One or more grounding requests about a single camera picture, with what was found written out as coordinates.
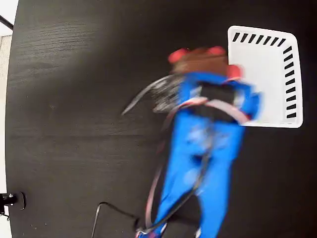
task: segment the wire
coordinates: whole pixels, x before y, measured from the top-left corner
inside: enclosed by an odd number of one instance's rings
[[[5,26],[13,30],[13,24],[5,19],[3,16],[0,15],[0,22],[3,23]]]
[[[150,189],[147,205],[145,207],[145,226],[146,227],[150,227],[152,225],[151,213],[152,213],[153,199],[154,199],[155,189],[156,189],[156,186],[158,184],[158,180],[159,180],[159,177],[161,174],[161,170],[162,170],[162,168],[159,168],[155,174],[155,177],[154,177],[154,180],[152,182],[151,189]]]
[[[146,88],[144,88],[141,92],[139,92],[133,99],[132,101],[129,103],[129,105],[123,110],[123,112],[121,113],[121,115],[124,115],[126,114],[128,111],[130,111],[137,103],[138,101],[140,101],[140,99],[147,93],[149,92],[155,85],[165,81],[165,80],[168,80],[168,79],[171,79],[172,77],[174,77],[175,74],[171,74],[171,75],[168,75],[168,76],[165,76],[163,78],[160,78],[158,79],[157,81],[149,84]]]
[[[201,168],[200,174],[199,174],[198,178],[196,179],[195,184],[192,187],[192,189],[189,190],[189,192],[187,193],[187,195],[184,198],[180,198],[175,203],[176,206],[174,206],[170,210],[170,212],[167,215],[165,215],[159,222],[157,222],[155,225],[153,225],[153,226],[151,226],[149,228],[145,228],[145,229],[139,228],[137,230],[137,234],[144,234],[144,235],[149,234],[152,231],[154,231],[155,229],[157,229],[158,227],[160,227],[161,225],[165,224],[188,201],[188,199],[192,195],[195,194],[196,190],[199,188],[199,186],[201,185],[201,183],[202,183],[202,181],[203,181],[203,179],[205,177],[205,174],[206,174],[209,162],[210,162],[211,151],[212,151],[212,134],[211,134],[211,131],[209,131],[209,135],[208,135],[208,145],[209,146],[207,148],[207,151],[203,155],[203,158],[202,158],[202,168]]]
[[[129,218],[132,218],[132,219],[135,219],[135,222],[134,224],[136,225],[137,222],[139,221],[139,217],[131,214],[131,213],[128,213],[128,212],[125,212],[121,209],[119,209],[118,207],[114,206],[113,204],[111,203],[108,203],[108,202],[101,202],[98,204],[98,207],[96,209],[96,213],[95,213],[95,220],[94,220],[94,225],[93,225],[93,230],[91,232],[91,238],[94,238],[95,236],[95,231],[96,231],[96,225],[97,225],[97,220],[98,220],[98,216],[99,216],[99,212],[100,212],[100,208],[102,205],[107,205],[109,208],[111,208],[112,210],[126,216],[126,217],[129,217]]]
[[[240,111],[237,107],[218,99],[213,99],[205,103],[205,106],[217,108],[224,111],[229,116],[233,117],[239,124],[244,124],[250,120],[250,118],[242,111]]]

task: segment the blue robot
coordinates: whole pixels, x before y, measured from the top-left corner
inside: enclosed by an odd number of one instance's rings
[[[206,85],[230,87],[238,103],[233,106],[199,95]],[[157,216],[151,227],[137,230],[138,238],[162,237],[170,217],[193,195],[197,196],[201,208],[196,237],[216,237],[227,209],[230,167],[239,152],[245,129],[241,124],[256,116],[260,104],[259,94],[253,93],[250,85],[201,72],[184,75],[178,98]],[[203,105],[206,110],[221,109],[233,120],[221,121],[196,113],[193,108],[197,105]]]

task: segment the dark wood surface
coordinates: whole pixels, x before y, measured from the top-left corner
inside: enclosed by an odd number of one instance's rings
[[[247,128],[231,174],[219,238],[316,237],[316,14],[314,1],[20,0],[9,64],[5,154],[14,238],[87,238],[102,200],[143,214],[161,118],[143,100],[181,47],[227,46],[231,25],[293,33],[304,124]],[[99,237],[132,237],[103,211]]]

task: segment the white tray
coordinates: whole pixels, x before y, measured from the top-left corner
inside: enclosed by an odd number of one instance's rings
[[[231,26],[229,64],[244,69],[243,81],[262,93],[258,117],[247,126],[293,127],[303,123],[302,78],[296,37],[290,33]]]

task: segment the white cable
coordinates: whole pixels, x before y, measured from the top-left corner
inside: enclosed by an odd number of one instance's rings
[[[147,93],[149,92],[155,85],[165,81],[165,80],[168,80],[172,77],[174,77],[175,74],[171,74],[171,75],[168,75],[168,76],[165,76],[163,78],[160,78],[158,79],[157,81],[149,84],[146,88],[144,88],[141,92],[139,92],[133,99],[132,101],[130,102],[130,104],[124,109],[124,111],[121,113],[121,115],[124,115],[126,114],[128,111],[130,111],[137,103],[138,101],[140,101],[140,99]]]
[[[233,117],[239,124],[244,124],[250,120],[248,118],[248,116],[245,115],[242,111],[240,111],[237,107],[235,107],[229,103],[226,103],[224,101],[214,99],[214,100],[211,100],[211,101],[205,103],[205,105],[207,107],[217,108],[217,109],[227,113],[228,115]]]

